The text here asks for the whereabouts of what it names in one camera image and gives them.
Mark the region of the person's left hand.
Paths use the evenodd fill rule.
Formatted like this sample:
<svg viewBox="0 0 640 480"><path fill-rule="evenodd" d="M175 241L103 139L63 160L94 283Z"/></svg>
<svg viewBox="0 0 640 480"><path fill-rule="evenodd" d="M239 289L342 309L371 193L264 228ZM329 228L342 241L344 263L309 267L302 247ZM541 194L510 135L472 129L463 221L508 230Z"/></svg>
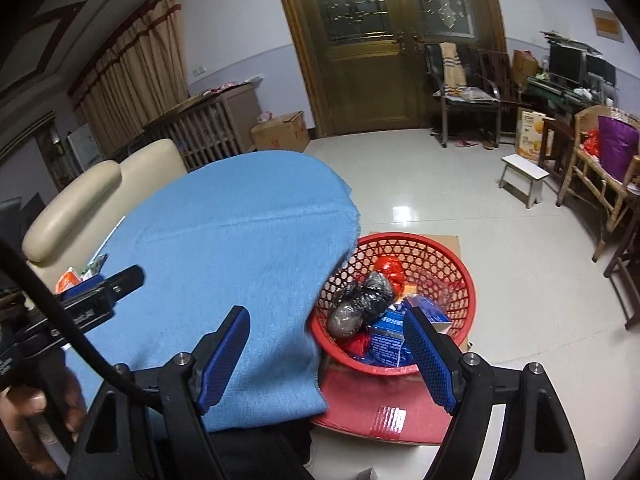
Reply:
<svg viewBox="0 0 640 480"><path fill-rule="evenodd" d="M76 440L86 419L87 408L78 379L69 368L65 370L63 393L67 405L65 425ZM1 393L2 424L17 451L34 471L52 478L61 472L60 468L44 448L32 422L46 407L46 396L35 388L15 387Z"/></svg>

